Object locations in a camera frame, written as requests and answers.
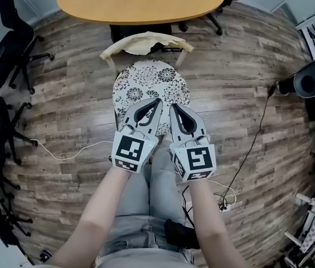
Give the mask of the grey black machine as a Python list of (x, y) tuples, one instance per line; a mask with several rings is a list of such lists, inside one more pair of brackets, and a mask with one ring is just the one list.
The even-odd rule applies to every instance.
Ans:
[(281, 80), (278, 89), (283, 95), (296, 93), (304, 99), (315, 97), (315, 61), (308, 63), (285, 80)]

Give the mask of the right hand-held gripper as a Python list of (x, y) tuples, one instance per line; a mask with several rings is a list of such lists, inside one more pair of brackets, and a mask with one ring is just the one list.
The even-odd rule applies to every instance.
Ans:
[(210, 144), (209, 137), (205, 135), (203, 119), (191, 108), (178, 103), (170, 106), (169, 117), (174, 142), (169, 149), (182, 181), (212, 177), (216, 171), (215, 146)]

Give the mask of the person's right forearm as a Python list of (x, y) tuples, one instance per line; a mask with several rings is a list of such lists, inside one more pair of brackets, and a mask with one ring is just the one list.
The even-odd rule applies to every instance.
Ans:
[(189, 183), (193, 221), (202, 254), (209, 268), (250, 268), (233, 245), (218, 203), (206, 179)]

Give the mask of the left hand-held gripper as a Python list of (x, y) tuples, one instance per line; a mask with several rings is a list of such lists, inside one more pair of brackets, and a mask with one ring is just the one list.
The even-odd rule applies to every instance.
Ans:
[(132, 173), (142, 170), (158, 143), (155, 135), (162, 108), (160, 98), (148, 98), (127, 110), (122, 128), (114, 135), (111, 154), (114, 167)]

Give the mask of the person's grey shirt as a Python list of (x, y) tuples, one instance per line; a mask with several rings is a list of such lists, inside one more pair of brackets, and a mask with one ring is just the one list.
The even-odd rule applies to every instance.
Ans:
[(96, 259), (95, 268), (195, 268), (179, 252), (160, 248), (131, 248)]

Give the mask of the floral round cushion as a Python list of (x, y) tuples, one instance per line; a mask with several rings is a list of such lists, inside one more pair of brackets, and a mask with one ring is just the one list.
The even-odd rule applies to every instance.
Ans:
[(114, 110), (123, 120), (134, 104), (149, 98), (160, 98), (163, 108), (156, 135), (170, 132), (169, 107), (174, 103), (190, 104), (190, 91), (181, 74), (159, 60), (141, 60), (122, 70), (113, 85)]

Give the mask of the person's grey jeans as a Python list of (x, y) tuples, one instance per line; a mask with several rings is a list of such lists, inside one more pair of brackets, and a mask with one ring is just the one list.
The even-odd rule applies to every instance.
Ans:
[(162, 141), (152, 163), (129, 178), (99, 258), (131, 248), (160, 248), (182, 253), (193, 265), (192, 253), (168, 244), (165, 237), (166, 220), (186, 223), (169, 146), (170, 141)]

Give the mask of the pale wooden rack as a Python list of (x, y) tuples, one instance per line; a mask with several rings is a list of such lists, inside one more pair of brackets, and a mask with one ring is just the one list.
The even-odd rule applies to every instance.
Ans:
[[(315, 217), (315, 206), (311, 204), (312, 200), (314, 198), (309, 198), (301, 193), (296, 194), (296, 198), (300, 199), (303, 202), (306, 202), (307, 204), (309, 204), (311, 206), (311, 210), (308, 211), (308, 215), (311, 217), (311, 221), (310, 221), (310, 225), (308, 227), (308, 229), (306, 230), (306, 235), (312, 225), (312, 222), (314, 220)], [(313, 256), (315, 254), (315, 241), (312, 244), (312, 246), (307, 250), (306, 253), (302, 253), (300, 251), (300, 247), (306, 237), (306, 235), (303, 237), (302, 240), (297, 239), (296, 237), (294, 237), (292, 234), (290, 234), (289, 232), (285, 232), (284, 235), (293, 242), (293, 244), (296, 245), (296, 248), (299, 249), (299, 252), (303, 255), (301, 260), (292, 260), (289, 256), (284, 257), (284, 262), (285, 264), (290, 267), (290, 268), (302, 268), (302, 266), (304, 266), (307, 261), (309, 261), (311, 259), (311, 256)]]

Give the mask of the black waist pouch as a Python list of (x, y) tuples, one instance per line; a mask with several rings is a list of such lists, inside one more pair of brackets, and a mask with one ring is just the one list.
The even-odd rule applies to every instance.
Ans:
[(186, 227), (168, 219), (164, 224), (164, 232), (166, 241), (170, 245), (175, 245), (185, 249), (200, 249), (196, 232), (193, 228)]

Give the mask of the person's left forearm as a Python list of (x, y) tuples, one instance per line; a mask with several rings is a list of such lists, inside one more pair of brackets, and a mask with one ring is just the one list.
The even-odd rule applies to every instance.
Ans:
[(90, 268), (106, 241), (119, 200), (131, 173), (111, 167), (88, 201), (69, 239), (47, 264), (57, 268)]

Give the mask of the pale wooden chair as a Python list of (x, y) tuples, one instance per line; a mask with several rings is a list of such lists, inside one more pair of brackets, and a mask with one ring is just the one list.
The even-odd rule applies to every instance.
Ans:
[[(162, 44), (160, 43), (157, 43), (156, 45), (154, 45), (151, 50), (155, 47), (155, 46), (161, 46), (162, 49), (164, 50), (177, 50), (180, 54), (178, 56), (178, 59), (176, 61), (176, 63), (174, 65), (171, 65), (173, 68), (175, 68), (177, 71), (178, 71), (178, 68), (182, 65), (184, 59), (186, 58), (186, 55), (189, 54), (188, 52), (185, 52), (184, 50), (180, 49), (180, 48), (177, 48), (176, 46), (173, 46), (172, 44), (169, 44), (167, 46), (163, 46)], [(118, 74), (122, 71), (119, 71), (117, 69), (117, 67), (115, 66), (115, 63), (113, 61), (113, 55), (111, 56), (111, 58), (105, 60), (106, 63), (108, 64), (110, 70), (112, 71), (113, 75), (115, 76), (115, 79), (117, 78)], [(117, 114), (115, 113), (115, 120), (116, 120), (116, 124), (120, 124), (123, 120), (120, 120), (119, 117), (117, 116)]]

